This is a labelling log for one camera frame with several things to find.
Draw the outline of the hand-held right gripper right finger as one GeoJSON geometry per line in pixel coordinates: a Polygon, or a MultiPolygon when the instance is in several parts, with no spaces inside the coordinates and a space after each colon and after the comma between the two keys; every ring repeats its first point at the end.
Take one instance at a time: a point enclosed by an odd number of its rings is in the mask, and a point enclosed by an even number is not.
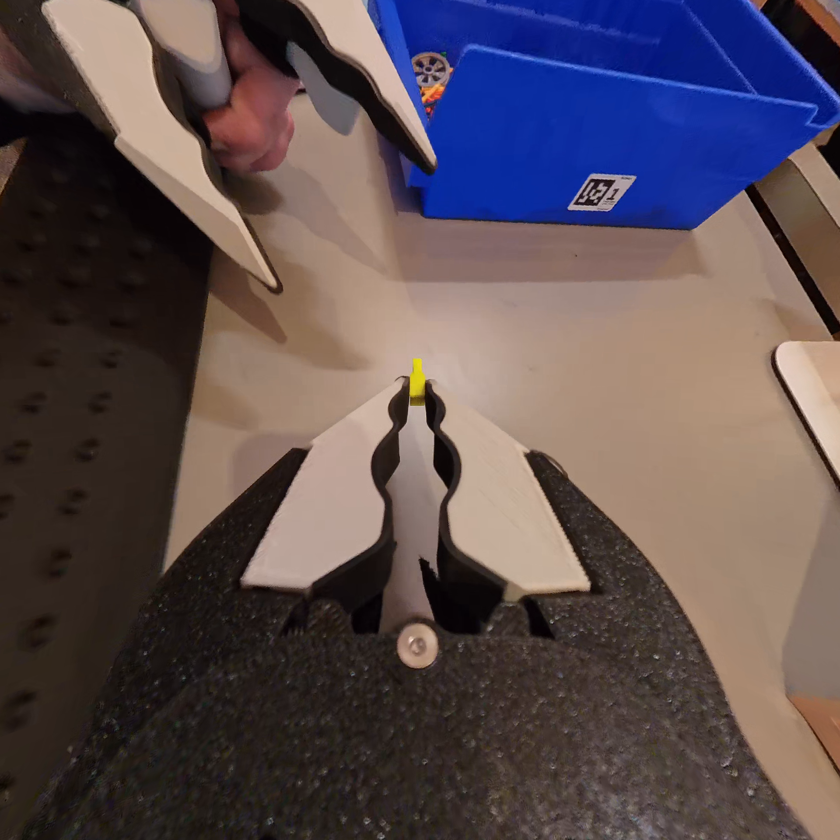
{"type": "Polygon", "coordinates": [[[456,601],[588,592],[590,579],[525,446],[435,381],[425,386],[434,468],[446,486],[437,574],[456,601]]]}

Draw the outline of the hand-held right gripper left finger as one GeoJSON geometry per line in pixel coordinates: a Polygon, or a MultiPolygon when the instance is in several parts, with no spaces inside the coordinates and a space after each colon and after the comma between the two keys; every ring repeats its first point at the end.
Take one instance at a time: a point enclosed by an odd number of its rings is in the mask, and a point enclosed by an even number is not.
{"type": "Polygon", "coordinates": [[[394,551],[387,484],[410,403],[395,380],[315,437],[240,584],[296,594],[381,594],[394,551]]]}

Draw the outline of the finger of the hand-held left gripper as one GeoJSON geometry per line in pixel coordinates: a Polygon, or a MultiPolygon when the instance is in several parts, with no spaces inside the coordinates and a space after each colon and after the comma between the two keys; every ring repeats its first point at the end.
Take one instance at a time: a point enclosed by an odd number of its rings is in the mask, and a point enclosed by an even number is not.
{"type": "Polygon", "coordinates": [[[318,114],[348,134],[364,111],[377,131],[425,174],[438,158],[365,2],[292,1],[287,59],[318,114]]]}
{"type": "Polygon", "coordinates": [[[114,133],[114,146],[238,266],[279,294],[268,256],[186,115],[172,63],[141,19],[106,1],[52,1],[41,14],[114,133]]]}

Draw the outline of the pile of colourful construction pieces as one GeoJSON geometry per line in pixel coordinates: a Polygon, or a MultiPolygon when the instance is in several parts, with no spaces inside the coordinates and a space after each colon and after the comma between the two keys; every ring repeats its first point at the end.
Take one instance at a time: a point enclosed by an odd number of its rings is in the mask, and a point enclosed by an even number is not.
{"type": "Polygon", "coordinates": [[[430,123],[432,121],[432,119],[434,117],[434,111],[436,110],[438,104],[440,103],[443,96],[445,95],[446,90],[448,88],[448,85],[449,85],[450,81],[452,80],[452,77],[455,73],[455,67],[449,61],[448,52],[446,50],[443,50],[443,51],[439,51],[438,53],[444,53],[444,52],[447,54],[448,62],[450,64],[450,66],[452,67],[451,77],[448,80],[447,86],[446,87],[434,87],[434,88],[426,89],[426,90],[421,90],[417,86],[418,90],[419,90],[420,97],[421,97],[421,103],[422,103],[422,106],[423,106],[424,116],[425,116],[426,121],[428,123],[430,123]]]}

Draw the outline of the blue plastic storage bin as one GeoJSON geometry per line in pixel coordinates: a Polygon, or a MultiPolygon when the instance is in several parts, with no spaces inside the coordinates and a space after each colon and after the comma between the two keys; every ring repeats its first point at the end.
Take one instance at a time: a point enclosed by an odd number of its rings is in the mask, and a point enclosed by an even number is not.
{"type": "Polygon", "coordinates": [[[838,121],[838,96],[752,2],[370,2],[454,70],[405,157],[425,217],[691,230],[838,121]]]}

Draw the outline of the person's left hand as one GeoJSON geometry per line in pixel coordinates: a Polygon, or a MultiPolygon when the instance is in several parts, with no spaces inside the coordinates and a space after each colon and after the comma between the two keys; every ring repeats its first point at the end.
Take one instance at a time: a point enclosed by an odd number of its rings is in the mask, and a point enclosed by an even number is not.
{"type": "Polygon", "coordinates": [[[284,76],[246,37],[236,1],[214,5],[233,86],[222,108],[203,113],[211,152],[232,172],[271,172],[286,158],[294,134],[289,106],[299,82],[284,76]]]}

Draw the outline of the small grey spoked wheel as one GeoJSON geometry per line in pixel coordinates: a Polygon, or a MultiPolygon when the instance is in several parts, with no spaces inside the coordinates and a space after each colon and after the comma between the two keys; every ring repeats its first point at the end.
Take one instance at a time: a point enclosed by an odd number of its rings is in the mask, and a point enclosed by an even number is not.
{"type": "Polygon", "coordinates": [[[452,74],[447,54],[424,51],[412,57],[416,83],[421,90],[446,87],[452,74]]]}

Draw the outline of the black perforated mat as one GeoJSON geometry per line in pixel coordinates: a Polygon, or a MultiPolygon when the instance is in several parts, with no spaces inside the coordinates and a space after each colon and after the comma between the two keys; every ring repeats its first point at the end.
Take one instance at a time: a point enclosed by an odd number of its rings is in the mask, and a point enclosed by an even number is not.
{"type": "Polygon", "coordinates": [[[98,131],[2,194],[2,838],[75,753],[163,569],[214,247],[98,131]]]}

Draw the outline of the white book stand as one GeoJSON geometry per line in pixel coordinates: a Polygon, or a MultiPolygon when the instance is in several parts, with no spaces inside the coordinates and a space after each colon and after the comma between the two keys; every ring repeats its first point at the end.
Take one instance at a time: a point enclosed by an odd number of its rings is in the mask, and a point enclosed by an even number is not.
{"type": "Polygon", "coordinates": [[[784,392],[839,483],[839,342],[786,341],[772,354],[784,392]]]}

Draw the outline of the dark brown seat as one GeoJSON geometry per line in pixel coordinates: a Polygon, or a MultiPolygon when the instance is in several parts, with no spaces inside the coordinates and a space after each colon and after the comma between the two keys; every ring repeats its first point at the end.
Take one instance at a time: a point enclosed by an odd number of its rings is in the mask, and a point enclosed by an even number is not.
{"type": "Polygon", "coordinates": [[[838,340],[838,157],[810,142],[747,194],[827,331],[838,340]]]}

